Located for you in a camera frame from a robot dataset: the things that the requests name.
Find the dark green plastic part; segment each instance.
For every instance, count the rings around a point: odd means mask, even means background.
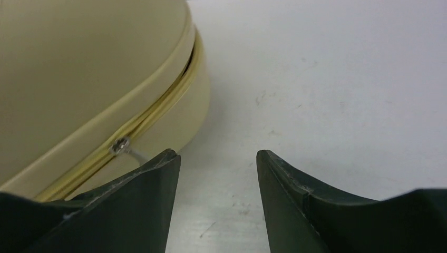
[[[164,253],[180,170],[165,150],[70,201],[0,193],[0,252]]]
[[[447,252],[447,190],[385,201],[336,189],[268,150],[257,154],[272,253]]]

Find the white surface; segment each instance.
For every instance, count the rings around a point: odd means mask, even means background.
[[[269,252],[260,149],[374,199],[447,186],[444,0],[189,3],[212,98],[167,252]]]

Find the white table surface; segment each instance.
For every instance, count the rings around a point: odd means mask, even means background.
[[[166,252],[269,252],[260,149],[368,198],[447,186],[445,0],[189,4],[212,98]]]

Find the scratch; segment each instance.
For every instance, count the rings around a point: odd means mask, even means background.
[[[315,68],[315,67],[318,67],[318,61],[314,61],[314,64],[312,64],[311,66],[309,66],[309,67],[303,69],[303,71],[301,71],[301,72],[298,74],[298,76],[301,76],[304,72],[306,72],[306,71],[308,71],[308,70],[310,70],[310,69],[313,69],[313,68]]]
[[[203,232],[203,233],[200,235],[200,238],[202,238],[203,235],[204,235],[206,232],[208,232],[208,230],[209,230],[212,226],[214,226],[214,224],[216,224],[216,223],[217,223],[217,221],[213,222],[213,223],[207,228],[207,230],[205,230],[205,232]]]

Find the beige plastic object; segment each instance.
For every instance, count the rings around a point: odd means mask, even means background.
[[[0,190],[65,198],[138,166],[109,154],[115,139],[151,158],[198,131],[209,83],[184,0],[4,1],[2,11]]]

